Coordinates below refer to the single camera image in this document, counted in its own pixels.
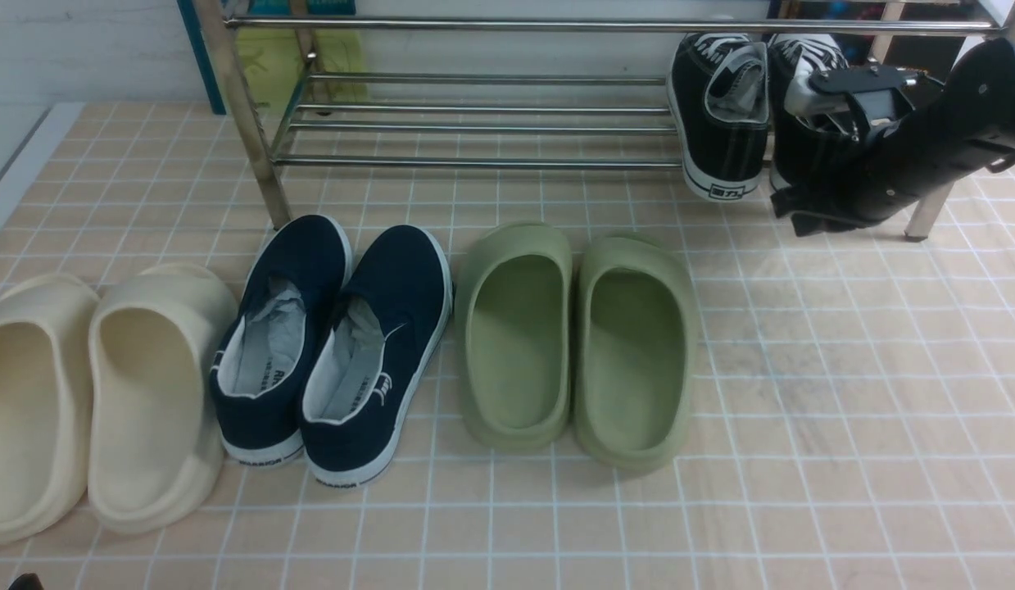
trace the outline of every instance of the shoe rack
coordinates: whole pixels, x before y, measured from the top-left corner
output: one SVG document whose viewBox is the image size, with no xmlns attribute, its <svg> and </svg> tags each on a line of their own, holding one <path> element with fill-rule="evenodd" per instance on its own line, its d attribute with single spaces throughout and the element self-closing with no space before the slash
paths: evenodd
<svg viewBox="0 0 1015 590">
<path fill-rule="evenodd" d="M 939 0 L 938 3 L 954 3 Z M 453 85 L 509 86 L 664 86 L 662 77 L 626 77 L 625 75 L 511 75 L 511 74 L 395 74 L 395 72 L 321 71 L 321 59 L 314 44 L 316 29 L 406 30 L 406 31 L 502 31 L 523 32 L 613 32 L 669 34 L 683 32 L 837 32 L 875 35 L 875 37 L 1006 37 L 1015 41 L 1015 2 L 1005 19 L 995 18 L 994 10 L 980 10 L 983 19 L 958 21 L 855 21 L 855 19 L 475 19 L 423 18 L 423 16 L 319 16 L 306 14 L 306 2 L 290 3 L 292 15 L 242 15 L 228 10 L 219 0 L 193 0 L 211 56 L 219 86 L 223 89 L 228 112 L 249 154 L 253 173 L 267 205 L 271 221 L 281 227 L 292 218 L 278 171 L 286 166 L 325 166 L 325 168 L 443 168 L 492 169 L 492 171 L 671 171 L 681 168 L 680 159 L 554 159 L 554 158 L 477 158 L 477 157 L 406 157 L 347 156 L 295 153 L 290 137 L 296 131 L 349 131 L 355 134 L 567 134 L 567 135 L 661 135 L 675 134 L 674 126 L 552 126 L 538 123 L 467 125 L 453 123 L 398 123 L 388 116 L 403 113 L 444 113 L 444 115 L 513 116 L 583 116 L 626 117 L 668 116 L 667 106 L 564 106 L 540 105 L 422 104 L 421 101 L 328 102 L 325 87 L 340 83 L 452 83 Z M 234 34 L 246 27 L 290 28 L 296 32 L 303 68 L 281 124 L 268 141 L 264 135 L 256 102 L 249 90 L 242 61 L 234 46 Z M 308 119 L 306 113 L 371 113 L 373 121 L 335 121 Z M 941 190 L 923 199 L 904 232 L 908 240 L 924 240 L 941 212 L 949 191 Z"/>
</svg>

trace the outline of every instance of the shoelace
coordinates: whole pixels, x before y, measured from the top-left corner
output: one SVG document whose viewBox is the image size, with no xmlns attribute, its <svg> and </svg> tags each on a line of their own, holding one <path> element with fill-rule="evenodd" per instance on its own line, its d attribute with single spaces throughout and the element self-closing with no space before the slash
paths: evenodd
<svg viewBox="0 0 1015 590">
<path fill-rule="evenodd" d="M 720 63 L 729 52 L 720 52 L 720 49 L 735 49 L 748 44 L 745 37 L 740 37 L 735 32 L 708 32 L 700 38 L 697 50 L 700 55 L 706 57 L 714 63 Z"/>
<path fill-rule="evenodd" d="M 785 41 L 784 57 L 792 64 L 798 63 L 800 59 L 806 60 L 815 71 L 839 70 L 848 67 L 845 57 L 837 49 L 813 39 Z"/>
</svg>

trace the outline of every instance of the black sneaker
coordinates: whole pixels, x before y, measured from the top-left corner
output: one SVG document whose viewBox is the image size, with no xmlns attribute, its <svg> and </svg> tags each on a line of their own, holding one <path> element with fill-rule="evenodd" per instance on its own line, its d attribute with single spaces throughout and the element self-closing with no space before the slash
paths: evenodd
<svg viewBox="0 0 1015 590">
<path fill-rule="evenodd" d="M 343 227 L 324 215 L 286 224 L 253 265 L 209 373 L 223 447 L 241 463 L 276 465 L 301 451 L 299 397 L 350 265 Z"/>
<path fill-rule="evenodd" d="M 668 74 L 668 102 L 691 190 L 738 201 L 758 187 L 769 134 L 766 46 L 746 35 L 690 34 Z"/>
<path fill-rule="evenodd" d="M 805 183 L 817 173 L 826 173 L 840 158 L 859 148 L 856 127 L 848 115 L 793 116 L 785 108 L 811 113 L 808 105 L 813 94 L 803 95 L 788 86 L 795 78 L 808 78 L 818 71 L 848 68 L 841 49 L 830 35 L 776 35 L 769 40 L 769 104 L 772 106 L 775 134 L 769 183 L 773 191 Z"/>
<path fill-rule="evenodd" d="M 368 247 L 303 392 L 303 443 L 319 481 L 362 485 L 390 465 L 452 309 L 453 281 L 433 236 L 398 225 Z"/>
</svg>

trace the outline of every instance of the green slipper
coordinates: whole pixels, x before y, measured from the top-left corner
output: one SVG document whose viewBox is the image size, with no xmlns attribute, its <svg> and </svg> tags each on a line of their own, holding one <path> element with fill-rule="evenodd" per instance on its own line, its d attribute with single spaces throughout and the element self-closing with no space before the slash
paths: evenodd
<svg viewBox="0 0 1015 590">
<path fill-rule="evenodd" d="M 690 275 L 639 235 L 596 240 L 576 285 L 576 437 L 609 465 L 667 465 L 686 440 L 697 348 Z"/>
<path fill-rule="evenodd" d="M 550 225 L 500 225 L 467 253 L 457 280 L 460 411 L 497 451 L 543 448 L 569 409 L 571 250 Z"/>
</svg>

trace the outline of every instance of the beige floor tile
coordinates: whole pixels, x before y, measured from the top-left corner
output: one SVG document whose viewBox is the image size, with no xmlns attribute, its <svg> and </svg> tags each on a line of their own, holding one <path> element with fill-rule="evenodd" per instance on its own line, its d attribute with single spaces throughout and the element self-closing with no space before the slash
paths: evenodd
<svg viewBox="0 0 1015 590">
<path fill-rule="evenodd" d="M 342 134 L 297 147 L 438 157 L 678 149 L 675 138 L 538 141 Z M 679 252 L 704 339 L 679 458 L 654 473 L 614 471 L 571 433 L 536 452 L 489 452 L 459 417 L 450 335 L 397 460 L 367 489 L 321 485 L 302 461 L 228 462 L 205 508 L 163 531 L 99 531 L 76 509 L 28 547 L 0 546 L 0 583 L 25 551 L 21 569 L 54 588 L 75 587 L 78 575 L 83 587 L 141 587 L 150 572 L 158 590 L 352 579 L 354 589 L 892 590 L 902 580 L 946 590 L 969 587 L 966 571 L 975 587 L 1015 588 L 1015 176 L 957 183 L 917 246 L 895 240 L 908 213 L 870 232 L 796 239 L 773 220 L 766 187 L 724 206 L 695 197 L 679 173 L 293 168 L 282 183 L 296 214 L 338 218 L 358 255 L 409 221 L 459 269 L 492 225 L 540 219 L 562 227 L 578 255 L 632 227 Z M 0 233 L 0 291 L 58 269 L 111 284 L 158 261 L 192 261 L 240 294 L 271 236 L 229 120 L 207 104 L 90 104 Z M 690 538 L 710 553 L 684 555 Z M 360 558 L 347 559 L 356 546 Z M 555 559 L 556 549 L 581 553 Z"/>
</svg>

